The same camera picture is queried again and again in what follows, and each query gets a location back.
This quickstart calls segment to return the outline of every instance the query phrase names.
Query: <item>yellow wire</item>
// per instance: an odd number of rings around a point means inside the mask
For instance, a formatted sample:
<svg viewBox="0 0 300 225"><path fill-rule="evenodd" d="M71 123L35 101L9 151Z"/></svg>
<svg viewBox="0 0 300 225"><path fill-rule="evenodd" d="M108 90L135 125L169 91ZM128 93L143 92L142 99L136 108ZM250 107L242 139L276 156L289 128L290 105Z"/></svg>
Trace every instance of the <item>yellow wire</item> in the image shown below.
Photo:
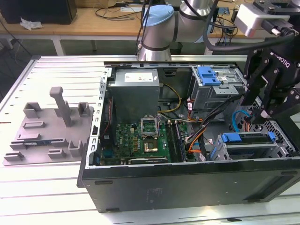
<svg viewBox="0 0 300 225"><path fill-rule="evenodd" d="M181 98L180 98L179 94L178 94L177 91L176 91L174 88L172 88L170 85L165 84L165 83L163 83L163 85L168 86L172 91L175 92L175 94L178 96L179 103L178 103L178 105L177 105L175 108L173 108L173 109L160 110L160 111L158 111L158 112L159 112L159 113L169 113L169 112L173 112L173 111L179 109L179 107L180 107L180 105L181 105Z"/></svg>

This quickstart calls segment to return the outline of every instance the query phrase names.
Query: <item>robotiq logo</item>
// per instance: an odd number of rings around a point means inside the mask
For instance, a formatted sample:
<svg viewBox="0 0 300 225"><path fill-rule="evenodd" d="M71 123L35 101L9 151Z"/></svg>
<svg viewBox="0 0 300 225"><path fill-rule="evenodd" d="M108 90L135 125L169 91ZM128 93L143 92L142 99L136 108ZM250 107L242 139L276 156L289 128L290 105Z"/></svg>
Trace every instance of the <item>robotiq logo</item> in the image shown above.
<svg viewBox="0 0 300 225"><path fill-rule="evenodd" d="M283 65L285 65L286 68L290 67L290 63L288 61L286 61L286 59L276 55L275 53L271 52L270 55L274 55L279 61L281 61L283 63Z"/></svg>

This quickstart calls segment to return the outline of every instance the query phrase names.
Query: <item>blue drive bracket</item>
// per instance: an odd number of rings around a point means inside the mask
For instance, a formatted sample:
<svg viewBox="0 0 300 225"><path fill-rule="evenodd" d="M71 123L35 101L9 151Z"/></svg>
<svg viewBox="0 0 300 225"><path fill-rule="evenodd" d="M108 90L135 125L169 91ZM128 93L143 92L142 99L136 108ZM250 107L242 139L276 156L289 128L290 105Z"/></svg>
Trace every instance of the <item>blue drive bracket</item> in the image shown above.
<svg viewBox="0 0 300 225"><path fill-rule="evenodd" d="M276 141L276 136L275 136L275 134L273 133L273 132L268 132L268 135L269 135L269 137L270 137L270 139L271 139L271 141L274 143L275 141Z"/></svg>
<svg viewBox="0 0 300 225"><path fill-rule="evenodd" d="M224 133L221 135L223 142L241 142L239 133Z"/></svg>
<svg viewBox="0 0 300 225"><path fill-rule="evenodd" d="M221 85L221 82L216 78L216 73L210 67L197 67L197 71L203 86Z"/></svg>

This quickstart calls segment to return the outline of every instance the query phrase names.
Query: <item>floor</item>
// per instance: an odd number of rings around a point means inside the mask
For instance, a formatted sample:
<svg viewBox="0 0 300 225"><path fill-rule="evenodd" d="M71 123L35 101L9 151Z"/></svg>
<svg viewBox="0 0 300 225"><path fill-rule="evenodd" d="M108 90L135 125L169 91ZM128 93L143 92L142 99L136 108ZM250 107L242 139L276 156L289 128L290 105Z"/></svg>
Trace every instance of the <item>floor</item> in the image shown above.
<svg viewBox="0 0 300 225"><path fill-rule="evenodd" d="M93 52L90 41L62 41L67 55L134 55L135 53L135 41L96 41L96 43L97 51ZM23 40L22 44L32 55L56 55L53 43L50 40ZM204 50L203 43L184 43L181 54L199 55L203 54ZM19 48L18 42L14 43L14 48L11 51L5 48L0 50L0 101L30 59L31 57L24 49Z"/></svg>

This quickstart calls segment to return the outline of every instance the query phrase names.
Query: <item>white sticker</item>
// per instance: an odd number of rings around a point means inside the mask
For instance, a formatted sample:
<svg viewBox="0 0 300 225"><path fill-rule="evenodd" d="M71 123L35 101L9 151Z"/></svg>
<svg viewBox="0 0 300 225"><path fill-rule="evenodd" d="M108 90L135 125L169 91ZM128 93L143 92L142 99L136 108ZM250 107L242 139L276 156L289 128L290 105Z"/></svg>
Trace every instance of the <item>white sticker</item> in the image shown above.
<svg viewBox="0 0 300 225"><path fill-rule="evenodd" d="M125 82L153 82L152 73L125 73Z"/></svg>
<svg viewBox="0 0 300 225"><path fill-rule="evenodd" d="M187 109L188 109L188 110L193 110L193 104L192 104L191 102L189 102L189 103L187 104Z"/></svg>
<svg viewBox="0 0 300 225"><path fill-rule="evenodd" d="M227 81L227 78L225 76L218 77L219 80Z"/></svg>
<svg viewBox="0 0 300 225"><path fill-rule="evenodd" d="M206 159L205 159L204 155L202 155L202 153L199 154L199 158L202 162L206 161Z"/></svg>
<svg viewBox="0 0 300 225"><path fill-rule="evenodd" d="M213 144L212 139L208 139L207 141L208 141L210 144Z"/></svg>
<svg viewBox="0 0 300 225"><path fill-rule="evenodd" d="M38 145L36 142L31 142L31 143L24 143L24 145Z"/></svg>

